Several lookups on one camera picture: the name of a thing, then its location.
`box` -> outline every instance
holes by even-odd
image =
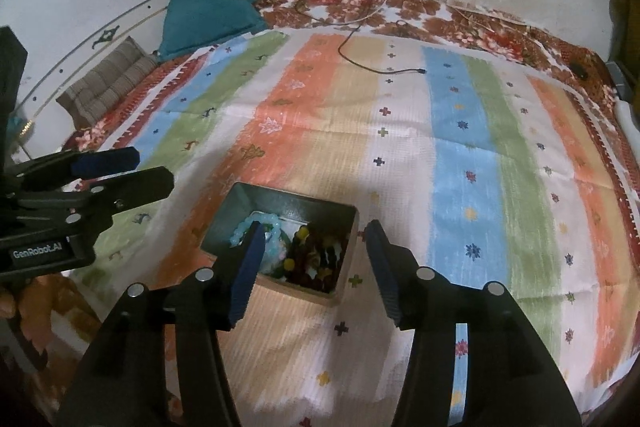
[[[276,214],[279,217],[302,223],[314,223],[323,232],[336,237],[349,238],[338,280],[331,293],[303,288],[286,281],[272,279],[261,273],[258,273],[255,282],[271,290],[317,304],[325,306],[338,304],[349,278],[351,259],[358,238],[357,208],[348,204],[318,200],[274,188],[236,183],[231,187],[213,221],[211,221],[200,249],[214,258],[229,252],[231,249],[229,239],[234,230],[253,211]]]

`black cable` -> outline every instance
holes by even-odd
[[[371,13],[371,7],[373,6],[373,0],[367,0],[367,1],[368,1],[367,14],[363,17],[363,19],[360,21],[358,26],[356,28],[354,28],[353,30],[351,30],[351,33],[349,33],[347,38],[344,39],[342,44],[340,44],[340,46],[338,46],[338,55],[340,55],[340,57],[344,58],[344,60],[346,60],[348,63],[353,64],[354,66],[357,66],[359,68],[362,68],[363,70],[370,71],[371,73],[377,73],[377,74],[399,74],[399,73],[410,73],[411,71],[413,71],[415,73],[421,73],[421,74],[426,73],[426,70],[424,70],[423,68],[407,68],[405,70],[392,70],[392,71],[375,70],[374,68],[369,68],[368,66],[363,66],[362,64],[359,64],[359,63],[355,62],[354,60],[351,60],[349,57],[347,57],[342,52],[342,48],[345,46],[345,44],[347,42],[349,42],[349,39],[351,39],[351,37],[353,37],[353,34],[355,32],[357,32],[357,31],[359,31],[360,28],[362,28],[362,25],[365,23],[367,17]]]

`green stripe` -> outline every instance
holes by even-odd
[[[255,73],[267,63],[268,57],[275,54],[287,39],[288,36],[275,31],[250,39],[246,50],[231,60],[209,88],[193,100],[185,112],[177,118],[153,154],[140,165],[138,170],[165,166],[176,174],[190,160],[198,147],[196,145],[190,151],[186,151],[185,142],[197,140],[202,144],[207,139],[223,116],[220,107],[232,99],[238,89],[255,76]],[[259,55],[266,55],[266,57],[256,60]],[[209,118],[203,118],[202,114],[210,107],[218,108],[218,111],[210,113]],[[98,258],[96,263],[78,273],[82,283],[91,285],[94,289],[97,285],[102,286],[106,283],[108,279],[106,270],[112,272],[116,266],[120,265],[118,261],[123,261],[119,257],[109,261],[110,254],[123,250],[145,235],[148,219],[139,225],[133,221],[136,214],[147,213],[153,216],[161,203],[156,201],[113,216],[113,226],[100,234],[95,243]]]
[[[555,360],[560,353],[560,263],[554,222],[538,166],[485,60],[465,57],[482,100],[502,176],[502,204],[510,265],[509,288]]]

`pillow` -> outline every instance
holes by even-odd
[[[171,0],[158,48],[160,61],[267,29],[255,0]]]
[[[155,68],[155,59],[127,37],[56,101],[71,115],[76,129],[91,127]]]

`colorful striped blanket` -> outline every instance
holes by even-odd
[[[450,281],[504,282],[593,410],[638,349],[638,210],[581,95],[484,52],[387,36],[270,31],[196,52],[153,87],[102,148],[135,146],[176,187],[118,214],[98,260],[71,277],[104,318],[127,285],[172,285],[234,182],[282,188],[380,219],[392,243]],[[412,332],[394,328],[358,242],[334,308],[256,286],[220,333],[245,425],[388,426]],[[465,402],[459,327],[452,420]],[[179,396],[168,341],[168,386]]]

